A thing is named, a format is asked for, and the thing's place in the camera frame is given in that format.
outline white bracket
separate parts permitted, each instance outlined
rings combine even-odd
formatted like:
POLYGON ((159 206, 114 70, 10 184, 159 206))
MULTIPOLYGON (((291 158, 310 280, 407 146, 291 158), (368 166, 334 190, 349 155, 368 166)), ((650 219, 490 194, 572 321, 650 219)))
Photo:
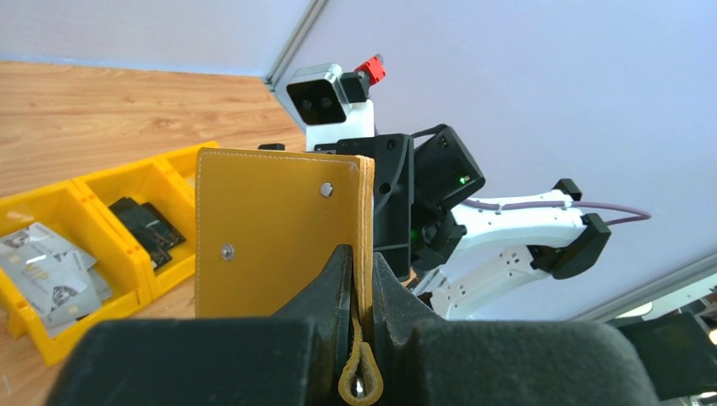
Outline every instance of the white bracket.
POLYGON ((433 290, 433 310, 447 320, 466 319, 477 309, 526 283, 550 274, 533 269, 533 256, 526 246, 503 250, 498 258, 453 283, 442 283, 433 290))
POLYGON ((480 201, 502 206, 530 201, 564 201, 567 207, 491 211, 458 205, 452 209, 453 216, 457 224, 466 226, 468 232, 458 243, 454 256, 467 251, 515 245, 566 247, 586 228, 581 218, 583 212, 576 207, 570 207, 572 198, 560 190, 551 190, 542 195, 480 201))
POLYGON ((333 144, 348 138, 373 137, 374 124, 374 103, 371 100, 352 103, 343 123, 306 126, 306 151, 313 151, 317 144, 333 144))

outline leather loop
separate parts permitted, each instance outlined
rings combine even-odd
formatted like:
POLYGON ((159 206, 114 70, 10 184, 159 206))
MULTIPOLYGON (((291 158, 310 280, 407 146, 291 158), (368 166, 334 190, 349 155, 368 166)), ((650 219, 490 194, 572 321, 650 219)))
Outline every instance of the leather loop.
POLYGON ((344 365, 341 378, 339 378, 338 392, 343 401, 351 406, 368 406, 379 401, 383 393, 383 379, 371 346, 363 340, 356 307, 352 307, 351 322, 353 325, 351 356, 344 365), (364 383, 364 395, 361 398, 353 394, 357 376, 361 376, 364 383))

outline depth camera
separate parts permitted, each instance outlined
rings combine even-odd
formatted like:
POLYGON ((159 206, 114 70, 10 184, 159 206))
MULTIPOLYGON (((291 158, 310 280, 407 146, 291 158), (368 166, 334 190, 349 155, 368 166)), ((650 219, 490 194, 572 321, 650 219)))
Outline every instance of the depth camera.
POLYGON ((326 63, 296 71, 287 93, 306 125, 343 123, 350 104, 341 83, 342 70, 326 63))

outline wallet stitching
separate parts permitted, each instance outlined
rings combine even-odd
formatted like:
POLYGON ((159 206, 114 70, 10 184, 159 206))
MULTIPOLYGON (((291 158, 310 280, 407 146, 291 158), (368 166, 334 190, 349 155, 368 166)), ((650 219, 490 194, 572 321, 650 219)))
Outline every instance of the wallet stitching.
MULTIPOLYGON (((366 178, 365 178, 365 177, 361 178, 361 182, 360 182, 359 187, 360 187, 361 189, 364 189, 364 188, 366 187, 366 178)), ((358 232, 361 234, 361 240, 360 240, 359 242, 360 242, 362 245, 364 245, 364 246, 361 246, 361 247, 358 247, 358 248, 360 249, 360 252, 364 252, 364 250, 367 249, 365 245, 367 245, 366 239, 367 239, 368 237, 365 235, 366 232, 365 232, 365 230, 364 230, 364 222, 361 221, 361 216, 364 214, 365 206, 366 206, 366 205, 365 205, 365 202, 364 202, 363 199, 359 200, 359 201, 358 201, 358 204, 359 204, 359 206, 358 206, 358 216, 357 216, 356 227, 357 227, 358 232)), ((361 300, 360 300, 360 307, 358 308, 358 309, 360 310, 360 312, 359 312, 359 314, 358 314, 358 319, 359 319, 360 321, 362 321, 362 320, 363 320, 362 318, 365 317, 366 308, 367 308, 367 303, 366 303, 366 302, 367 302, 367 299, 366 299, 366 283, 365 283, 365 280, 364 280, 364 279, 365 279, 365 272, 366 272, 366 270, 365 270, 364 268, 366 267, 366 264, 364 264, 364 263, 365 263, 364 256, 361 255, 361 271, 362 271, 362 272, 361 272, 361 275, 357 275, 357 276, 359 276, 358 279, 359 279, 360 284, 361 284, 361 300)))
MULTIPOLYGON (((200 270, 201 270, 201 257, 200 251, 201 251, 201 221, 200 221, 200 208, 201 208, 201 166, 202 166, 202 159, 204 158, 204 155, 234 155, 234 156, 251 156, 255 158, 273 158, 273 159, 288 159, 288 160, 294 160, 294 161, 312 161, 312 162, 334 162, 334 163, 342 163, 342 164, 348 164, 349 166, 356 167, 355 162, 348 162, 348 161, 334 161, 329 159, 316 159, 316 158, 302 158, 298 156, 273 156, 273 155, 258 155, 258 154, 248 154, 246 152, 227 152, 227 151, 203 151, 200 153, 200 159, 199 159, 199 165, 197 167, 197 269, 194 277, 194 300, 196 303, 196 310, 194 312, 194 316, 196 317, 196 313, 199 312, 199 308, 201 306, 201 300, 200 300, 200 270)), ((364 284, 363 281, 361 282, 361 288, 362 288, 362 296, 364 293, 364 284)))
MULTIPOLYGON (((371 176, 364 176, 364 189, 368 188, 370 185, 372 185, 373 181, 370 179, 374 178, 375 170, 370 166, 370 162, 368 160, 364 161, 364 167, 371 172, 371 176)), ((370 308, 371 308, 371 298, 369 296, 369 292, 372 289, 371 287, 371 281, 370 279, 373 277, 373 246, 374 246, 374 234, 373 234, 373 221, 374 216, 372 213, 372 207, 373 206, 367 206, 366 202, 362 200, 362 210, 361 214, 366 218, 366 221, 361 222, 360 226, 363 227, 363 236, 364 236, 364 249, 366 252, 369 252, 370 258, 364 258, 364 270, 361 275, 361 283, 363 285, 363 292, 362 295, 364 297, 364 318, 368 318, 370 315, 370 308), (366 222, 370 222, 371 227, 366 227, 366 222)))

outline wooden table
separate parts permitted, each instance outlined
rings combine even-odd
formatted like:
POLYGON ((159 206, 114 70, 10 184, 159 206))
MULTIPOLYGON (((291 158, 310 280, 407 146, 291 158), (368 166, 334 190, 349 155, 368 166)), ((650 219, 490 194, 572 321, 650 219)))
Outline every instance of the wooden table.
MULTIPOLYGON (((0 63, 0 197, 207 140, 304 147, 257 78, 0 63)), ((137 317, 193 317, 193 296, 188 280, 137 317)), ((42 404, 61 368, 13 340, 0 308, 0 405, 42 404)))

